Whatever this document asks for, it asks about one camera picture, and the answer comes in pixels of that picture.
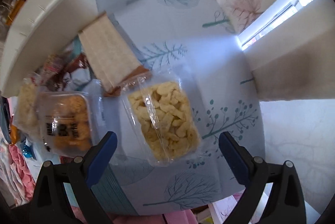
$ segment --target window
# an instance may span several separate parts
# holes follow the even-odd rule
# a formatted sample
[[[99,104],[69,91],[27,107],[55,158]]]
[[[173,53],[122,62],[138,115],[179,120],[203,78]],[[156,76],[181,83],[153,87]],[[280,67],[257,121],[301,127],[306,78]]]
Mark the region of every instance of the window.
[[[313,0],[297,0],[296,5],[290,2],[284,9],[282,9],[277,15],[275,15],[264,27],[258,30],[251,39],[247,40],[242,45],[242,50],[247,49],[250,45],[254,44],[257,40],[268,34],[271,30],[282,24],[292,15],[296,14],[300,9],[305,7]]]

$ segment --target table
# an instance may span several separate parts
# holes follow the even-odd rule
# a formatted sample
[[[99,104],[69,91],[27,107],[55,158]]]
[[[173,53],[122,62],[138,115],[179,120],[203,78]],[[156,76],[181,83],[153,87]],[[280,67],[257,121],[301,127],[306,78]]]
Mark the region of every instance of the table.
[[[162,214],[208,204],[242,189],[218,149],[229,131],[256,156],[265,156],[253,77],[229,20],[215,0],[97,0],[148,68],[182,68],[201,157],[152,167],[139,145],[121,98],[104,98],[106,129],[118,148],[92,191],[103,208],[127,215]]]

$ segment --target transparent plastic bag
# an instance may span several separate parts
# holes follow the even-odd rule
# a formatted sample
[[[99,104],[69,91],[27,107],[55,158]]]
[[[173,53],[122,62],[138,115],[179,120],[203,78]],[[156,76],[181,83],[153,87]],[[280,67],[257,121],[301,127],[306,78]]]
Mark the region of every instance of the transparent plastic bag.
[[[92,120],[88,95],[81,92],[40,93],[41,136],[51,152],[84,156],[92,146]]]
[[[14,126],[26,133],[33,141],[41,140],[39,121],[35,108],[39,90],[36,83],[39,79],[40,76],[36,73],[24,78],[12,122]]]
[[[173,68],[148,72],[121,85],[128,118],[153,166],[166,166],[201,154],[201,138],[190,100],[175,72]]]

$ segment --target blue gripper pad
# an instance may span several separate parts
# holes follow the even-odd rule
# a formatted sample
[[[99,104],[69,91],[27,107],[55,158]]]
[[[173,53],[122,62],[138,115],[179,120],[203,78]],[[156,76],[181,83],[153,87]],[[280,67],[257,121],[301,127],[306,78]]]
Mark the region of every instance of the blue gripper pad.
[[[251,155],[244,147],[240,147],[227,131],[220,134],[219,148],[230,169],[232,170],[237,182],[244,185],[245,187],[248,187],[250,183],[249,168],[242,157],[248,155],[251,157]]]
[[[100,141],[100,143],[104,142],[104,144],[88,167],[86,175],[86,184],[88,188],[91,188],[99,182],[118,145],[118,138],[114,132],[109,131],[106,135],[109,135],[109,137],[106,139],[105,136]]]

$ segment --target teal stripe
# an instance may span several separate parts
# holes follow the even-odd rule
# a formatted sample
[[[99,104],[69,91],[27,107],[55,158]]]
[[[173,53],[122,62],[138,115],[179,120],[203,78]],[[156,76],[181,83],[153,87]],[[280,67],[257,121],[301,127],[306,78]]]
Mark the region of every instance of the teal stripe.
[[[138,216],[109,165],[99,183],[92,186],[91,190],[106,212]]]

